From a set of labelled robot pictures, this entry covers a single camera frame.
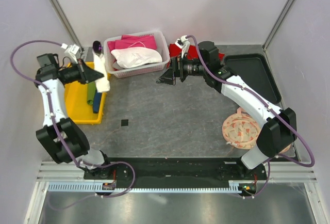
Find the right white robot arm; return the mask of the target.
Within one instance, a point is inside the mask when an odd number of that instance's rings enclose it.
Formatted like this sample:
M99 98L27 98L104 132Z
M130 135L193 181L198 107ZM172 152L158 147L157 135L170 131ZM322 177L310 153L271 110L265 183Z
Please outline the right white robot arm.
M182 52L171 58L169 68L156 81L158 84L175 85L176 79L183 82L187 76L201 76L209 87L246 110L261 128L256 145L237 162L239 178L249 179L257 166L275 157L296 140L295 112L267 101L232 69L222 65L219 50L213 42L199 43L196 49L198 57L192 60L188 59L189 41L178 40L176 45Z

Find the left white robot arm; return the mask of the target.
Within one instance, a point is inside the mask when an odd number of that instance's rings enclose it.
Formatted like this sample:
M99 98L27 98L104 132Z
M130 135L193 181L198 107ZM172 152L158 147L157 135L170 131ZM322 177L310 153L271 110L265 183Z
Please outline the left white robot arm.
M105 162L102 151L90 148L83 131L68 116L64 99L64 86L73 82L101 82L97 89L108 91L106 71L101 69L100 62L91 68L81 59L63 69L56 61L56 54L40 55L37 61L40 68L35 84L44 105L43 127L36 131L38 141L56 163L85 163L96 167L95 173L101 179L110 178L113 166Z

